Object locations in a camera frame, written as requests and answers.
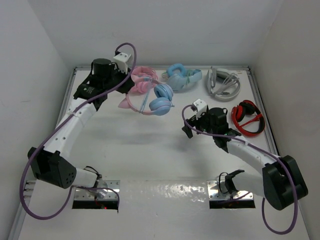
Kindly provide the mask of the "blue pink cat-ear headphones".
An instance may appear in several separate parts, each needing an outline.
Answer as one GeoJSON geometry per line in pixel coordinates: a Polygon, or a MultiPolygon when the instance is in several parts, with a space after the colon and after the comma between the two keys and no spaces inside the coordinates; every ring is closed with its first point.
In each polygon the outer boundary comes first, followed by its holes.
{"type": "Polygon", "coordinates": [[[172,107],[174,107],[172,103],[174,91],[168,84],[160,83],[157,78],[149,75],[132,75],[131,77],[134,82],[134,86],[119,103],[118,108],[131,109],[132,111],[145,116],[163,116],[167,114],[172,107]],[[146,110],[145,108],[151,90],[154,91],[156,98],[149,103],[149,110],[146,110]],[[130,94],[144,95],[139,108],[136,108],[132,104],[130,94]]]}

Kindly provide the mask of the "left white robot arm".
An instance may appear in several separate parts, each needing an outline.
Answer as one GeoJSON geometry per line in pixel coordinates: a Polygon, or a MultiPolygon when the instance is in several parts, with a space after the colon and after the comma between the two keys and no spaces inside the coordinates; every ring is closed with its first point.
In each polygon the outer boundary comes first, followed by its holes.
{"type": "Polygon", "coordinates": [[[68,159],[80,132],[108,98],[108,93],[112,89],[128,93],[134,86],[130,62],[131,56],[125,54],[113,60],[97,58],[91,63],[89,75],[76,89],[54,134],[39,149],[33,147],[28,152],[33,175],[38,180],[63,189],[95,186],[98,174],[76,168],[68,159]]]}

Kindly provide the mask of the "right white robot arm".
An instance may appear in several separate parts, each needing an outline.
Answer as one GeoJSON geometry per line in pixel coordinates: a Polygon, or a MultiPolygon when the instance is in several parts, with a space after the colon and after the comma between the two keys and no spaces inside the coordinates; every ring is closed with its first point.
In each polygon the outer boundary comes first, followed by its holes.
{"type": "Polygon", "coordinates": [[[227,173],[224,181],[218,181],[219,191],[232,196],[246,190],[264,198],[274,209],[280,211],[306,197],[308,187],[296,160],[290,156],[278,156],[249,142],[240,132],[230,128],[226,109],[199,108],[195,104],[185,106],[195,112],[191,118],[183,117],[182,130],[188,138],[193,133],[210,136],[216,146],[228,154],[238,157],[254,168],[258,175],[237,169],[227,173]]]}

